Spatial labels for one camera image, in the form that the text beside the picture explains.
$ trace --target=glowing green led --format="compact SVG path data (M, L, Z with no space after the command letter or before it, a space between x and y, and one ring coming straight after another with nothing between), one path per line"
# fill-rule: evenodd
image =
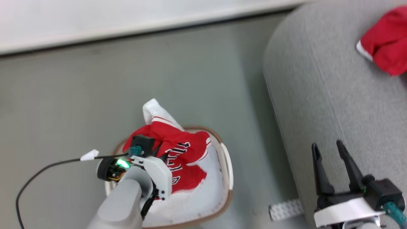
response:
M116 165L123 167L125 169L130 168L130 164L127 161L124 161L122 159L117 160Z

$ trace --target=gray fabric upholstery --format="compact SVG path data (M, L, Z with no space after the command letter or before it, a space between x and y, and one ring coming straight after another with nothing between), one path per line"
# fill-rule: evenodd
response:
M317 201L313 142L337 192L349 184L337 139L364 174L388 177L407 192L407 75L390 78L355 48L385 12L402 3L407 0L305 5L278 27L266 49L266 82L311 226Z

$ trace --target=white basket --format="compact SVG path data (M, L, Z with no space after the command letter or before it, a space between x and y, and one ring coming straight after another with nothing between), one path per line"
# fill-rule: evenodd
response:
M218 187L211 186L211 191L216 190L216 196L214 196L213 193L208 193L208 195L206 195L205 192L201 192L199 194L191 192L190 194L188 194L189 206L185 209L181 210L179 209L177 211L172 211L171 209L169 209L168 212L166 212L165 216L161 216L160 214L154 215L153 213L148 213L143 222L143 228L145 229L147 228L176 229L183 227L191 227L193 225L218 217L228 208L230 201L232 200L233 195L232 162L230 160L229 152L224 143L222 142L220 136L215 131L202 126L186 127L185 131L190 133L205 131L209 134L212 146L214 147L217 154L217 161L214 161L214 163L219 163L220 168L220 171L216 172L213 171L213 174L219 174L220 176L219 179L222 181L220 183L222 183L222 185L218 185ZM125 141L121 142L117 146L113 154L121 153L121 149L124 145L124 142ZM114 189L114 187L115 187L114 182L105 182L106 195L109 195L109 193ZM206 206L204 206L199 204L199 202L200 201L202 202L202 200L212 200L212 201L205 201Z

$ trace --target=black cable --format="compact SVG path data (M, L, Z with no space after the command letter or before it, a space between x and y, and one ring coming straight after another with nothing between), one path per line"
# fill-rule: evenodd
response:
M109 155L109 156L97 156L95 157L95 159L105 159L105 158L116 158L116 157L121 157L121 156L127 156L129 155L128 153L125 154L118 154L118 155ZM20 224L21 229L25 229L23 222L21 221L21 215L20 215L20 207L19 207L19 201L20 201L20 196L23 193L23 191L26 189L26 187L31 183L31 181L33 181L38 175L40 175L42 172L44 172L45 170L57 166L57 165L63 165L63 164L67 164L67 163L71 163L71 162L76 162L76 161L81 161L80 158L77 159L71 159L71 160L66 160L66 161L60 161L60 162L56 162L50 165L45 166L43 169L41 169L40 171L38 171L36 174L34 174L25 184L24 186L21 188L20 192L18 192L17 198L15 199L15 210L17 212L17 218L18 218L18 222Z

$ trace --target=white wall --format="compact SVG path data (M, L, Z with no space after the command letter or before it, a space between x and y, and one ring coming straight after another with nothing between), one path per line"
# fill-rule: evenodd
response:
M307 0L3 0L0 54L287 8Z

